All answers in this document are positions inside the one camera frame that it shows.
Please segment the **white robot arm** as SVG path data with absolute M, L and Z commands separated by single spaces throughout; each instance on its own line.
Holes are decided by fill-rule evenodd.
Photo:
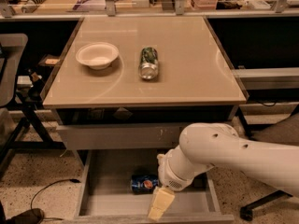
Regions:
M 277 189 L 240 209 L 250 221 L 252 210 L 285 194 L 299 196 L 299 147 L 243 139 L 225 123 L 194 123 L 180 133 L 178 145 L 157 156 L 162 184 L 153 191 L 148 218 L 159 220 L 197 175 L 214 167 L 236 169 Z

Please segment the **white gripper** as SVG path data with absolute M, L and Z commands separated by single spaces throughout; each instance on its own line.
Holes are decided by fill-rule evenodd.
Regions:
M 170 149 L 159 154 L 158 176 L 164 187 L 156 187 L 152 193 L 148 218 L 159 220 L 175 199 L 174 191 L 182 191 L 193 181 L 194 168 L 180 149 Z

